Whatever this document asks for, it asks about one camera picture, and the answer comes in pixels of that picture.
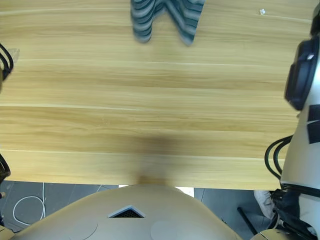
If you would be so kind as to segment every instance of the vent grille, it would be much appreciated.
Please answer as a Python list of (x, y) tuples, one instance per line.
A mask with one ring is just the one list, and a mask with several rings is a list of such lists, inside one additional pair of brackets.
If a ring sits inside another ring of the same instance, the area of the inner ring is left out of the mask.
[(130, 205), (114, 212), (113, 214), (110, 214), (108, 217), (110, 219), (114, 219), (114, 218), (143, 219), (145, 218), (145, 215), (142, 212), (140, 212), (138, 209)]
[(140, 218), (140, 219), (142, 219), (143, 216), (139, 215), (137, 212), (133, 211), (132, 209), (129, 209), (127, 211), (119, 213), (118, 215), (113, 216), (113, 218)]

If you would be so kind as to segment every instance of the gray and blue striped fabric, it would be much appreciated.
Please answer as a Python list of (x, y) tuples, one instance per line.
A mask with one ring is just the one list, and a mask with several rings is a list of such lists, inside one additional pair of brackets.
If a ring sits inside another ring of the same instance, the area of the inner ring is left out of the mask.
[(198, 21), (205, 0), (131, 0), (133, 34), (146, 43), (152, 35), (153, 20), (167, 12), (186, 45), (194, 42)]

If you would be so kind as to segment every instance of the black cable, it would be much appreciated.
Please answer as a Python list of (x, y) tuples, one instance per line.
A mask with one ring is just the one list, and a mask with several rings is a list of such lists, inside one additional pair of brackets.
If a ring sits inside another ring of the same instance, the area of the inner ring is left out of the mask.
[(291, 138), (288, 139), (288, 140), (283, 141), (282, 143), (280, 143), (280, 144), (276, 147), (276, 149), (274, 150), (274, 153), (273, 153), (274, 166), (275, 166), (275, 168), (278, 170), (278, 172), (279, 172), (280, 175), (282, 174), (282, 169), (281, 169), (281, 167), (280, 167), (280, 165), (279, 165), (279, 162), (278, 162), (278, 155), (279, 155), (280, 150), (281, 150), (284, 146), (286, 146), (287, 144), (289, 144), (290, 141), (291, 141)]
[(287, 136), (287, 137), (284, 137), (284, 138), (281, 138), (273, 143), (271, 143), (271, 145), (266, 149), (265, 151), (265, 154), (264, 154), (264, 164), (266, 166), (266, 168), (269, 170), (270, 173), (272, 173), (277, 179), (280, 180), (281, 176), (279, 174), (277, 174), (270, 166), (269, 164), (269, 154), (270, 154), (270, 151), (271, 149), (276, 146), (277, 144), (279, 143), (282, 143), (282, 142), (286, 142), (286, 141), (291, 141), (291, 138), (292, 138), (292, 135), (291, 136)]
[(11, 57), (10, 53), (7, 51), (7, 49), (0, 43), (0, 49), (4, 52), (6, 57), (9, 60), (9, 64), (6, 60), (6, 58), (0, 53), (0, 60), (3, 62), (3, 81), (7, 78), (7, 76), (11, 73), (12, 69), (14, 69), (14, 60)]

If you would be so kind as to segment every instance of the wood grain surface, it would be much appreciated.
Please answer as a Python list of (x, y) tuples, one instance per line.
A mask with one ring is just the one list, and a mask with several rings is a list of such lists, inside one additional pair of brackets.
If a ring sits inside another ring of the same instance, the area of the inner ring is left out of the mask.
[(263, 156), (295, 130), (284, 88), (317, 3), (207, 0), (187, 47), (167, 15), (136, 42), (129, 0), (1, 0), (8, 179), (277, 188)]

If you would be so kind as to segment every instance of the white cable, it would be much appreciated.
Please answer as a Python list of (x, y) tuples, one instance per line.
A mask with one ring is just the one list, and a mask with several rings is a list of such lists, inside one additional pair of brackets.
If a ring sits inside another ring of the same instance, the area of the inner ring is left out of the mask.
[(22, 200), (25, 200), (25, 199), (38, 199), (42, 204), (42, 214), (41, 214), (40, 220), (46, 217), (45, 183), (44, 182), (42, 183), (42, 199), (38, 196), (25, 196), (25, 197), (21, 198), (19, 201), (17, 201), (13, 207), (12, 215), (13, 215), (14, 220), (16, 220), (18, 223), (21, 223), (23, 225), (30, 226), (31, 224), (23, 222), (23, 221), (17, 219), (17, 217), (16, 217), (16, 207)]
[(102, 184), (98, 187), (98, 190), (96, 191), (96, 193), (99, 192), (101, 187), (102, 187)]

